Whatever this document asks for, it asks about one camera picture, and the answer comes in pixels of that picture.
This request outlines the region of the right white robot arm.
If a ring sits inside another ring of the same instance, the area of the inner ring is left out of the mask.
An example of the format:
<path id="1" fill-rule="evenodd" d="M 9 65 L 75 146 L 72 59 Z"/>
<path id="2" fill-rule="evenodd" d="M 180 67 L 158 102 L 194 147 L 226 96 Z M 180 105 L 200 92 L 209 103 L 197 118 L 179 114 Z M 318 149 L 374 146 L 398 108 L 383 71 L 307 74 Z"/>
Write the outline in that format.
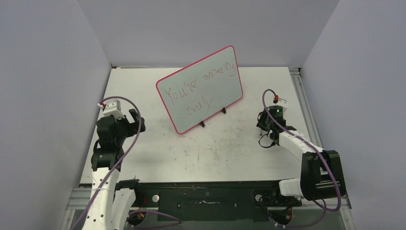
<path id="1" fill-rule="evenodd" d="M 291 196 L 316 201 L 346 195 L 338 152 L 307 141 L 294 127 L 288 126 L 282 106 L 265 108 L 259 113 L 256 126 L 271 141 L 267 148 L 282 147 L 301 161 L 300 177 L 281 180 L 279 187 L 271 191 L 273 203 L 283 205 Z"/>

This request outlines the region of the pink framed whiteboard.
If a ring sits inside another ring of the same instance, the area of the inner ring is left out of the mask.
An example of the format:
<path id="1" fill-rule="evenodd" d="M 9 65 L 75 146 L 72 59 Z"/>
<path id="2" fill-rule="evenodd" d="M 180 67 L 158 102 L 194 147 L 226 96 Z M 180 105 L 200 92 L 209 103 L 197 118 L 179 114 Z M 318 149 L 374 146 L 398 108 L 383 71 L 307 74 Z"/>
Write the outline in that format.
<path id="1" fill-rule="evenodd" d="M 175 131 L 189 131 L 242 99 L 235 48 L 226 46 L 159 79 L 156 89 Z"/>

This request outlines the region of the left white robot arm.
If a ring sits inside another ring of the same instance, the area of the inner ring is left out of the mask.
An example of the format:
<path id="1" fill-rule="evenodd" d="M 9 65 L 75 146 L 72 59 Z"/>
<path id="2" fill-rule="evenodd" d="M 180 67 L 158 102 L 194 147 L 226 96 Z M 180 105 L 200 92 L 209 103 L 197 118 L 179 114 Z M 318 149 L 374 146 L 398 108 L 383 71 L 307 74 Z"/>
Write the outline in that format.
<path id="1" fill-rule="evenodd" d="M 91 157 L 92 188 L 84 230 L 122 230 L 129 208 L 142 202 L 143 193 L 134 187 L 136 179 L 118 181 L 125 155 L 124 141 L 146 129 L 136 109 L 130 109 L 129 113 L 134 119 L 132 123 L 120 110 L 96 123 L 98 140 Z"/>

